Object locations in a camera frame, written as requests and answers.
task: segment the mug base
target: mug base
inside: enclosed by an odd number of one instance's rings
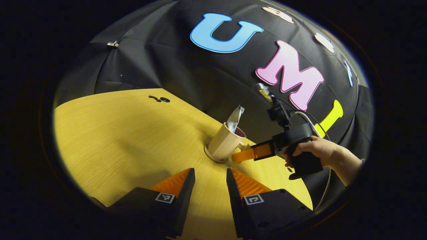
[[[206,156],[208,156],[208,158],[210,158],[214,162],[222,163],[222,164],[228,162],[228,158],[226,158],[226,159],[218,159],[218,158],[212,156],[211,153],[208,151],[208,147],[207,146],[205,146],[203,148],[203,150],[205,151]]]

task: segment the cream mug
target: cream mug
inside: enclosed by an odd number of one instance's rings
[[[226,163],[228,157],[236,148],[241,151],[249,149],[251,146],[243,144],[246,134],[239,128],[236,128],[235,133],[223,123],[215,134],[211,142],[204,147],[206,155],[217,163]]]

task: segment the yellow table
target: yellow table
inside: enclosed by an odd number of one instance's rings
[[[156,102],[149,95],[171,102]],[[95,94],[55,109],[64,164],[82,191],[106,206],[135,187],[149,188],[184,169],[195,169],[196,182],[178,239],[237,239],[225,181],[228,167],[272,190],[284,188],[313,209],[303,181],[288,180],[291,173],[279,157],[238,164],[210,160],[203,146],[221,124],[161,88]]]

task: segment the human hand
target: human hand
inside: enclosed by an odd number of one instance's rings
[[[330,167],[334,163],[337,152],[342,146],[316,136],[310,136],[310,140],[311,142],[308,143],[299,143],[292,156],[298,156],[302,152],[311,152],[320,159],[322,167]],[[290,160],[292,157],[286,151],[283,152],[283,156],[286,156],[285,167],[294,168]]]

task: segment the letter m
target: letter m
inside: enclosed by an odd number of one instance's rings
[[[313,96],[319,84],[324,79],[315,67],[299,70],[298,52],[288,43],[278,40],[279,50],[266,67],[256,69],[256,75],[270,85],[278,83],[277,74],[283,68],[280,90],[287,92],[297,85],[301,85],[297,91],[289,94],[289,99],[295,107],[302,111],[308,108],[308,102]]]

